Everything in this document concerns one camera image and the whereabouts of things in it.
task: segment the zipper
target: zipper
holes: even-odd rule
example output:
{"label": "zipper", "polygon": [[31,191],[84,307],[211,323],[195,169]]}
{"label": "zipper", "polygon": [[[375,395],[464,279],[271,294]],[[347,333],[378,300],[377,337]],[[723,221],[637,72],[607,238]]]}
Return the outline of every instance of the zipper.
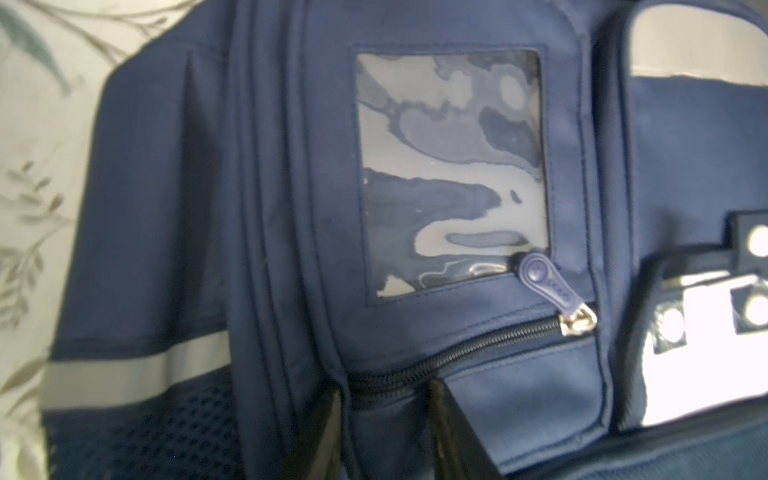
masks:
{"label": "zipper", "polygon": [[398,397],[428,382],[447,365],[481,350],[511,346],[551,335],[559,335],[561,338],[581,336],[597,326],[598,318],[594,311],[563,280],[557,267],[544,254],[527,253],[518,264],[517,274],[524,285],[553,303],[560,313],[477,336],[398,372],[350,374],[348,381],[352,394],[367,399]]}

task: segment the reflective strip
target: reflective strip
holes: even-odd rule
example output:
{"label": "reflective strip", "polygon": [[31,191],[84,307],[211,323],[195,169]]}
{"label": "reflective strip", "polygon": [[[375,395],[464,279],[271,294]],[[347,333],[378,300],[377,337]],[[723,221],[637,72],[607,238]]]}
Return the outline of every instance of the reflective strip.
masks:
{"label": "reflective strip", "polygon": [[636,77],[768,85],[768,35],[742,18],[705,8],[646,8],[634,20],[630,52]]}
{"label": "reflective strip", "polygon": [[45,371],[41,407],[89,409],[141,402],[231,362],[228,332],[198,337],[135,359],[51,362]]}

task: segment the blue backpack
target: blue backpack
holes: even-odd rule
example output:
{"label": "blue backpack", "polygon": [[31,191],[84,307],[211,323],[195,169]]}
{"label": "blue backpack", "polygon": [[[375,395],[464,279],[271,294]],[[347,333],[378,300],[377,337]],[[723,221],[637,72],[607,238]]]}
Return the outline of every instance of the blue backpack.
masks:
{"label": "blue backpack", "polygon": [[51,478],[758,479],[768,25],[209,0],[110,78]]}

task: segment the zipper teeth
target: zipper teeth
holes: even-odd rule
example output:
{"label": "zipper teeth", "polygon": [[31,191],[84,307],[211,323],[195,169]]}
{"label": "zipper teeth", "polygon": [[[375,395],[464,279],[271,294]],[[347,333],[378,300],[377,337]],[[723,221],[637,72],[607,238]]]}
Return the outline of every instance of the zipper teeth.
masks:
{"label": "zipper teeth", "polygon": [[362,396],[394,396],[432,378],[437,370],[449,363],[479,350],[494,346],[512,345],[525,340],[541,338],[555,332],[560,332],[560,321],[556,316],[508,327],[467,340],[399,372],[350,376],[349,388],[353,393]]}

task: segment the zipper pull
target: zipper pull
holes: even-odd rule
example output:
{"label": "zipper pull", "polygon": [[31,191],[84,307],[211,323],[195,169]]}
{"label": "zipper pull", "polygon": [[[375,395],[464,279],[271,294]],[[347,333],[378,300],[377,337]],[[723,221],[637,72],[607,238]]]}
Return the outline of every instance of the zipper pull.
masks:
{"label": "zipper pull", "polygon": [[565,336],[591,332],[598,316],[587,306],[543,253],[532,251],[520,260],[518,278],[523,285],[543,296],[560,310],[560,330]]}

